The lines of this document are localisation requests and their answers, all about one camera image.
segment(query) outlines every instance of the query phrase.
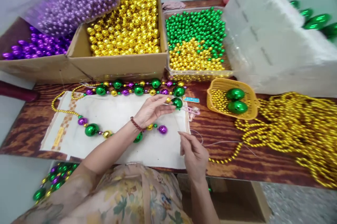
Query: wooden table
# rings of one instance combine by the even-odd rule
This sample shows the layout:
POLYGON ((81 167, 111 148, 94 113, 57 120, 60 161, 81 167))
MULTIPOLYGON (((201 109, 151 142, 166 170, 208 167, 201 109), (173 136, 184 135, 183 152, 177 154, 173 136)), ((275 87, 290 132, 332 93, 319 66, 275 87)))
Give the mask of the wooden table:
MULTIPOLYGON (((198 0, 185 2, 186 7, 223 6, 221 0, 198 0)), ((190 123, 191 129, 198 131, 204 143, 211 144, 219 141, 240 141, 242 131, 234 127, 235 119, 221 115, 207 109, 206 90, 210 83, 187 84, 187 96, 197 97, 201 114, 190 123)), ((18 115, 9 135, 5 139, 0 154, 37 157, 46 159, 66 160, 66 155, 58 152, 40 151, 41 141, 53 118, 51 101, 63 90, 72 90, 78 84, 36 85, 34 90, 40 93, 35 102, 26 103, 18 115)), ((258 98, 267 98, 268 95, 257 95, 258 98)), ((237 143, 221 143, 208 147, 210 157, 225 159, 231 156, 237 143)), ((209 176, 244 179, 250 181, 264 181, 318 187, 321 186, 311 177, 308 169, 299 166, 294 159, 286 154, 274 151, 268 147, 253 148, 253 155, 242 147, 235 161, 226 165, 209 163, 209 176)), ((71 157, 70 161, 79 162, 78 158, 71 157)))

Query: woman's left hand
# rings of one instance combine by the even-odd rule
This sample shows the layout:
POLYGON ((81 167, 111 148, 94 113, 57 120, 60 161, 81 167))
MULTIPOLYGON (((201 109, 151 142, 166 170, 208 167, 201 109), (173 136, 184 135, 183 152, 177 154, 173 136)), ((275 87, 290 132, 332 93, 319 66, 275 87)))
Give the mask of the woman's left hand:
POLYGON ((173 113, 176 107, 173 105, 166 105, 167 98, 170 98, 170 96, 158 94, 146 99, 143 106, 133 118, 138 126, 146 128, 151 123, 155 122, 161 115, 173 113))

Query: hand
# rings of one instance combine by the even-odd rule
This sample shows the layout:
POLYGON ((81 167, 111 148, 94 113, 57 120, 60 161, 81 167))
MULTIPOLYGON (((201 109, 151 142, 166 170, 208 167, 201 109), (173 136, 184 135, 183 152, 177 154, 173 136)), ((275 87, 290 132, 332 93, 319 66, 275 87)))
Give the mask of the hand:
POLYGON ((138 113, 134 116, 134 121, 141 128, 146 128, 151 123, 155 122, 164 114, 171 114, 175 110, 173 105, 164 105, 168 95, 158 94, 148 98, 138 113))
POLYGON ((206 179, 206 167, 210 155, 195 136, 185 132, 178 133, 183 151, 181 154, 185 153, 185 166, 191 183, 202 183, 206 179))

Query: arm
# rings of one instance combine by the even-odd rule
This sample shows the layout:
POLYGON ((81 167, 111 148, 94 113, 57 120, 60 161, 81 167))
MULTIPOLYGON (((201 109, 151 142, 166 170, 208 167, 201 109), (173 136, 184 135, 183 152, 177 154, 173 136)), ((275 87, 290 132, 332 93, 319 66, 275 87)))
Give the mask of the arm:
POLYGON ((184 132, 179 134, 182 154, 185 153, 186 170, 191 181, 192 221, 195 224, 220 223, 206 181, 208 151, 194 136, 184 132))
MULTIPOLYGON (((134 116, 135 123, 141 128, 146 128, 161 115, 172 113, 176 107, 164 105, 167 97, 169 96, 155 95, 148 98, 134 116)), ((103 174, 122 156, 139 133, 140 131, 129 121, 113 136, 90 152, 73 172, 72 176, 81 173, 94 173, 95 181, 93 182, 93 187, 95 188, 103 174)))

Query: bracelet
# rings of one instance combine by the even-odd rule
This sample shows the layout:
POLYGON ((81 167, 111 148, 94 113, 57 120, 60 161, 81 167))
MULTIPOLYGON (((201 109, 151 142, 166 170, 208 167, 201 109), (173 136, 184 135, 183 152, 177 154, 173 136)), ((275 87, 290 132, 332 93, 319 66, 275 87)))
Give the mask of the bracelet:
POLYGON ((133 116, 130 117, 130 120, 139 131, 144 132, 146 130, 146 128, 142 129, 137 123, 134 122, 133 116))

